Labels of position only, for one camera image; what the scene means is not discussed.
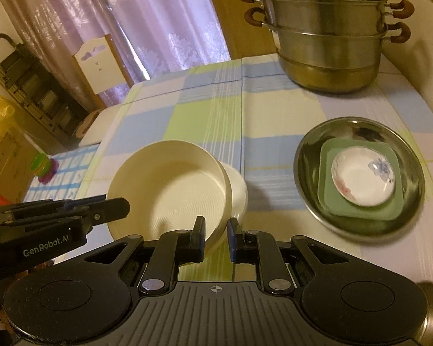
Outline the white ceramic bowl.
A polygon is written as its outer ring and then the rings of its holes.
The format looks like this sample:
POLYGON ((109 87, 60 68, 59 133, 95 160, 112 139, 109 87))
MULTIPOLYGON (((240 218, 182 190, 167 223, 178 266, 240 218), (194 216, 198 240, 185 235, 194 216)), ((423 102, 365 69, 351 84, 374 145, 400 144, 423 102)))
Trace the white ceramic bowl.
POLYGON ((244 177, 234 167, 221 163, 232 187, 232 217, 243 222, 249 202, 249 192, 244 177))

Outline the cream ribbed bowl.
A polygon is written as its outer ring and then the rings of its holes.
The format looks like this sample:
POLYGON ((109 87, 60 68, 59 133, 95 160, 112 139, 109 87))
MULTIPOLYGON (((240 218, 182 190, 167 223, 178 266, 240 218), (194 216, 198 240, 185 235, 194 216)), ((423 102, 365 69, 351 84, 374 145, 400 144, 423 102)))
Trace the cream ribbed bowl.
POLYGON ((112 238, 130 234, 156 240, 172 230, 190 230, 206 220, 205 254, 223 239, 232 213, 232 187, 221 163, 187 141, 159 141, 134 152, 120 166, 108 198, 125 198, 127 217, 108 224, 112 238))

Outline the green rectangular plate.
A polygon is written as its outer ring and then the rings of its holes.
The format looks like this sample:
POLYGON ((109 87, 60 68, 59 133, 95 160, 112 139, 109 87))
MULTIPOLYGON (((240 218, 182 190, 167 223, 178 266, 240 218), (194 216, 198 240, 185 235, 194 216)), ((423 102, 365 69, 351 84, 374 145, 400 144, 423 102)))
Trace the green rectangular plate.
POLYGON ((321 146, 318 200, 333 216, 389 222, 404 207, 400 166, 386 143, 332 138, 321 146))

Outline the small floral white dish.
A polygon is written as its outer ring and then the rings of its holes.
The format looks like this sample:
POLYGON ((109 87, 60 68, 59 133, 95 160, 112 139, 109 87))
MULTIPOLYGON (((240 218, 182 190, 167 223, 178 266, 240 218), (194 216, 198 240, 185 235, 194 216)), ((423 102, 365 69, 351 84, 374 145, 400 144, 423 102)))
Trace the small floral white dish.
POLYGON ((396 177, 389 160, 364 146, 340 151, 331 165, 332 182, 340 195, 361 207, 383 204, 394 192, 396 177))

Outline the brown cardboard box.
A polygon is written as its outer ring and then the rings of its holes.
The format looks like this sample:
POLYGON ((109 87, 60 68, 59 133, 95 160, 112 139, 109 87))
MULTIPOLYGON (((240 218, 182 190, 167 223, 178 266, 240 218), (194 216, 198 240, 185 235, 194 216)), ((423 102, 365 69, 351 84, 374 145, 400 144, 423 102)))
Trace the brown cardboard box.
POLYGON ((34 177, 31 164, 38 153, 25 138, 6 133, 0 139, 0 195, 10 203, 24 200, 34 177))

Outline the green purple stacked cups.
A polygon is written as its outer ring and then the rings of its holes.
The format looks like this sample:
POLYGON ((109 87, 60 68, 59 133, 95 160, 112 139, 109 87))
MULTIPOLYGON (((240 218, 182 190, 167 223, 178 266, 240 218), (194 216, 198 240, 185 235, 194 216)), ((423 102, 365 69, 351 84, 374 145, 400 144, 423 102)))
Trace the green purple stacked cups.
POLYGON ((42 184, 47 184, 57 173, 59 163, 45 153, 39 153, 31 163, 31 172, 42 184))

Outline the blue white patterned cloth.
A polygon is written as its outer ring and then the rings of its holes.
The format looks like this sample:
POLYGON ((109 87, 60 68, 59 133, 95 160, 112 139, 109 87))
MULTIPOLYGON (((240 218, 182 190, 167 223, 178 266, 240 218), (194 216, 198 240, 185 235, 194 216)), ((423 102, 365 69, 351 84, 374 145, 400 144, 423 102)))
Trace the blue white patterned cloth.
POLYGON ((53 159, 58 163, 55 176, 47 184, 39 182, 35 177, 27 190, 24 202, 75 199, 99 146, 100 144, 93 144, 54 155, 53 159))

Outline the large steel basin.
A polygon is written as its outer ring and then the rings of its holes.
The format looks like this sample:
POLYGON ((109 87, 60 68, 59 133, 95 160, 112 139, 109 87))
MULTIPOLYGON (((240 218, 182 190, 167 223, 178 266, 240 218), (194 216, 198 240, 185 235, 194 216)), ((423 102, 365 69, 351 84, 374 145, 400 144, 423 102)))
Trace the large steel basin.
POLYGON ((422 209, 425 178, 417 155, 373 120, 348 116, 315 126, 299 142, 293 173, 313 217, 350 240, 398 238, 422 209))

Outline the checkered tablecloth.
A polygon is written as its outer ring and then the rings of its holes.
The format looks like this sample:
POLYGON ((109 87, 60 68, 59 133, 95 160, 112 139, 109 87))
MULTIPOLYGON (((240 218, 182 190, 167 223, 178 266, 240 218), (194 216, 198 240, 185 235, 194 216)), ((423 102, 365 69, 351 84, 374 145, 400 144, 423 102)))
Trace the checkered tablecloth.
POLYGON ((278 240, 308 235, 415 281, 433 281, 433 113, 387 60, 376 82, 349 98, 309 92, 286 77, 274 55, 233 60, 134 85, 69 198, 107 191, 115 171, 137 150, 162 139, 199 144, 245 178, 243 225, 278 240), (303 136, 325 120, 361 116, 383 123, 422 163, 425 202, 406 235, 384 245, 354 243, 309 213, 293 179, 303 136))

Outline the black folded metal rack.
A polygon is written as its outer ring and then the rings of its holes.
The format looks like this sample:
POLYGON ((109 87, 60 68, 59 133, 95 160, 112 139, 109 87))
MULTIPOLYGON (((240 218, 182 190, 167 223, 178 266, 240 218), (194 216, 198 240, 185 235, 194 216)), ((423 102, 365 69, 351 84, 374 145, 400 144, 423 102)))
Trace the black folded metal rack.
POLYGON ((0 84, 36 122, 66 148, 79 143, 76 129, 88 111, 63 88, 25 45, 0 34, 13 49, 0 62, 0 84))

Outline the white wooden chair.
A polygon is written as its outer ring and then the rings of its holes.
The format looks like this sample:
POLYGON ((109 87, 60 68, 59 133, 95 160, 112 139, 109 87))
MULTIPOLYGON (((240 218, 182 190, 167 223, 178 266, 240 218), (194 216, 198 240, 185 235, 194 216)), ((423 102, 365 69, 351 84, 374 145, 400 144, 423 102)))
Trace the white wooden chair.
POLYGON ((101 93, 123 85, 127 86, 126 92, 129 92, 134 81, 110 34, 90 39, 73 58, 90 85, 92 95, 99 98, 100 102, 98 109, 90 113, 76 131, 76 136, 81 138, 79 147, 99 144, 120 111, 120 105, 106 107, 101 93))

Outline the purple lace curtain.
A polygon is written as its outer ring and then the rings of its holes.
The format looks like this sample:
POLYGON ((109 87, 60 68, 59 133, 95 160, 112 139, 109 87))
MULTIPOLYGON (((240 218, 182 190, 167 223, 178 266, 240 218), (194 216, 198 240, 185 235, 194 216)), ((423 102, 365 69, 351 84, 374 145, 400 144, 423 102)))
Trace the purple lace curtain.
POLYGON ((74 54, 110 35, 134 82, 229 60, 211 0, 1 0, 22 41, 85 109, 95 110, 74 54))

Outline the stacked steel steamer pot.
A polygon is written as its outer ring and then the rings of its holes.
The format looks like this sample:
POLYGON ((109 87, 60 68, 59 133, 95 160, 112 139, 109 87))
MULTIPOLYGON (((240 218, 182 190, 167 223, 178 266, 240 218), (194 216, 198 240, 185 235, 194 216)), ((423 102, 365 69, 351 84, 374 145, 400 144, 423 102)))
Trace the stacked steel steamer pot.
POLYGON ((267 27, 281 68, 293 82, 324 94, 348 94, 377 77, 382 43, 411 36, 404 20, 415 8, 402 0, 241 0, 245 21, 267 27))

